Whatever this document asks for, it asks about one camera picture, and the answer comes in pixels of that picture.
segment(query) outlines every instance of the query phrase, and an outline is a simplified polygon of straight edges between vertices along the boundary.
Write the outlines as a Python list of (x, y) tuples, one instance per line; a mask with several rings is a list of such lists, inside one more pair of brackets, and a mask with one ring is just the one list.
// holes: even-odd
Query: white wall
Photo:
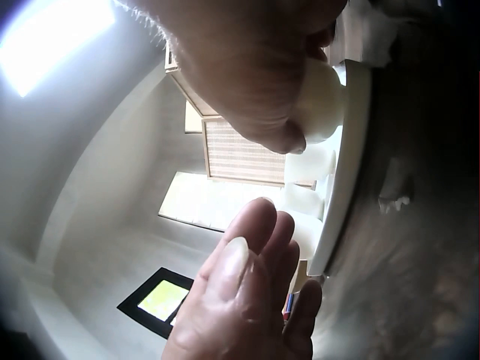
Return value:
[(0, 242), (35, 258), (78, 158), (127, 94), (163, 59), (128, 13), (78, 49), (25, 98), (0, 75)]
[[(152, 86), (143, 83), (132, 94)], [(184, 133), (181, 92), (166, 77), (134, 111), (124, 103), (70, 175), (37, 264), (54, 263), (55, 291), (114, 356), (158, 359), (164, 339), (116, 307), (160, 267), (194, 277), (220, 234), (157, 216), (176, 171), (205, 171), (201, 135)]]

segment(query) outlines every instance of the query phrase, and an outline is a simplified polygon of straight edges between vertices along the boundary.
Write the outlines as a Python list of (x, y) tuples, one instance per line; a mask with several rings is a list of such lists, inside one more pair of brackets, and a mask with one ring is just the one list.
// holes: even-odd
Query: window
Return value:
[(117, 308), (136, 322), (168, 339), (193, 280), (161, 268)]
[(202, 174), (177, 172), (158, 214), (223, 231), (250, 200), (267, 197), (278, 208), (281, 191), (278, 186), (218, 181)]
[(115, 22), (110, 0), (34, 0), (0, 44), (0, 64), (21, 97), (64, 57)]
[(202, 133), (202, 118), (190, 102), (185, 102), (185, 132)]

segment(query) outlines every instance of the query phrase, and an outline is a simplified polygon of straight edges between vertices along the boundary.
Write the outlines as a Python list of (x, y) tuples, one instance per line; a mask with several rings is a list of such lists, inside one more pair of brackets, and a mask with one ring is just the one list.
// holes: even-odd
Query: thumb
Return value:
[(303, 0), (295, 3), (296, 26), (303, 34), (310, 35), (332, 24), (345, 8), (347, 0)]
[(305, 151), (307, 143), (300, 127), (291, 120), (282, 126), (250, 137), (249, 140), (262, 144), (267, 149), (279, 154), (301, 154)]
[(245, 238), (222, 251), (203, 296), (181, 309), (163, 360), (260, 359), (268, 323), (269, 283)]

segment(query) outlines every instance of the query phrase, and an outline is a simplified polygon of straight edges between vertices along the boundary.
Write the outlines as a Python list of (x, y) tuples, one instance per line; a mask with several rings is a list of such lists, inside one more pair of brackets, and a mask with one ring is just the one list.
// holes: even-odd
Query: skylight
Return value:
[(1, 41), (3, 72), (24, 97), (64, 57), (114, 22), (110, 0), (33, 1)]

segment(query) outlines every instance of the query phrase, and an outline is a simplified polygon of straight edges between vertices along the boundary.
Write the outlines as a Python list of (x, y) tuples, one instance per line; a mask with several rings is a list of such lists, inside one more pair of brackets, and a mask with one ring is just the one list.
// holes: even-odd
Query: finger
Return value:
[(321, 303), (320, 284), (315, 280), (308, 280), (300, 291), (299, 299), (283, 332), (284, 344), (298, 359), (311, 359), (313, 356), (311, 336)]
[(285, 299), (287, 297), (290, 281), (297, 269), (300, 257), (300, 248), (295, 241), (291, 241), (284, 250), (280, 261), (276, 267), (275, 275), (272, 279), (272, 311), (282, 311)]
[(326, 48), (335, 38), (336, 20), (327, 28), (307, 36), (307, 45), (316, 46), (318, 48)]
[(335, 37), (336, 21), (328, 28), (305, 38), (305, 50), (307, 56), (320, 61), (328, 61), (327, 56), (321, 48), (329, 46)]
[(294, 229), (295, 221), (290, 214), (283, 211), (277, 212), (272, 236), (260, 255), (271, 278), (276, 271), (280, 257), (290, 243)]
[(234, 239), (220, 254), (204, 295), (177, 320), (163, 358), (253, 357), (266, 332), (269, 292), (263, 262), (245, 239)]
[(300, 127), (291, 120), (274, 129), (251, 137), (267, 149), (279, 154), (301, 154), (305, 151), (307, 143)]
[(347, 0), (304, 0), (297, 4), (294, 15), (296, 26), (310, 35), (332, 24), (345, 8)]
[(271, 280), (271, 314), (270, 333), (273, 337), (281, 338), (283, 330), (282, 308), (287, 298), (287, 292), (299, 260), (300, 249), (295, 241), (288, 244), (277, 264), (275, 274)]
[(249, 248), (259, 254), (270, 238), (275, 223), (276, 209), (270, 201), (259, 198), (246, 204), (230, 223), (222, 239), (200, 268), (192, 288), (180, 308), (178, 320), (183, 316), (183, 309), (194, 304), (205, 293), (208, 278), (225, 246), (234, 238), (244, 237)]

